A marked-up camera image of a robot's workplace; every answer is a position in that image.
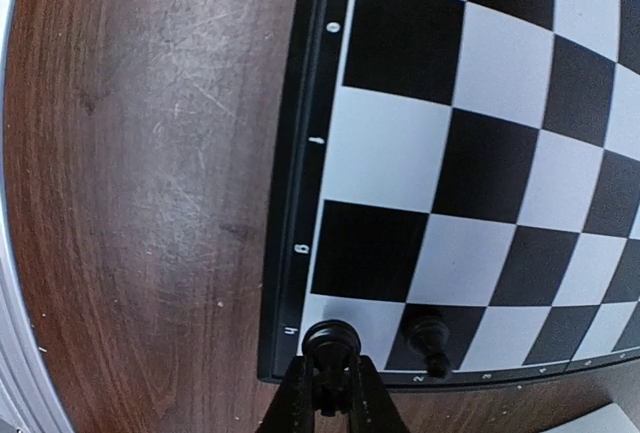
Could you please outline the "black chess knight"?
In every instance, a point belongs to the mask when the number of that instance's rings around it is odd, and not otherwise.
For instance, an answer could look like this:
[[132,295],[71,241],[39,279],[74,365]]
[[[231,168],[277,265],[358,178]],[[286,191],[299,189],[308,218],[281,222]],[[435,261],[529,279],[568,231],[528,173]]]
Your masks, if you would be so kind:
[[446,351],[450,330],[440,311],[425,306],[410,312],[402,321],[401,331],[407,347],[420,356],[428,376],[436,381],[446,381],[452,366]]

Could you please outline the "white plastic tray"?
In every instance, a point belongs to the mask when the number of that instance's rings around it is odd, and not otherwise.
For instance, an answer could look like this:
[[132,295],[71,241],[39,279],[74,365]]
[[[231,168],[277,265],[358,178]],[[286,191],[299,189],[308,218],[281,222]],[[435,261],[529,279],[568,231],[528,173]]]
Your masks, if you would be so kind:
[[639,433],[639,427],[618,404],[610,403],[543,433]]

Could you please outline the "black white chessboard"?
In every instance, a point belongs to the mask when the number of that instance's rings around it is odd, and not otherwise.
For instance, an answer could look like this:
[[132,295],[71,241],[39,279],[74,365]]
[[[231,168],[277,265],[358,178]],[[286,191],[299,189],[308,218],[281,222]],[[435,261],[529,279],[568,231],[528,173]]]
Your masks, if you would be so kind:
[[639,0],[297,0],[258,375],[342,320],[384,381],[639,356]]

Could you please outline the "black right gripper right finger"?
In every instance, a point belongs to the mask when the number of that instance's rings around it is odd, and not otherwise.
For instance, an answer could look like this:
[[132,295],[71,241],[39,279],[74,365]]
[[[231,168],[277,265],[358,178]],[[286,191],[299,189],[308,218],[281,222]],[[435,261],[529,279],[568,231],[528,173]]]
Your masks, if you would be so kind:
[[349,432],[407,433],[408,428],[368,356],[353,356],[349,363],[351,408]]

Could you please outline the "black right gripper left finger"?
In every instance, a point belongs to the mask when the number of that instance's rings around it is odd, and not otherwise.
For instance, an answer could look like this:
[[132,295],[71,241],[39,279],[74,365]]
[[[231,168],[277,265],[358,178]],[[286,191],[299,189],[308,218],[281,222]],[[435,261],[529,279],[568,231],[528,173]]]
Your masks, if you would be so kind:
[[313,378],[313,358],[295,356],[259,425],[259,433],[315,431]]

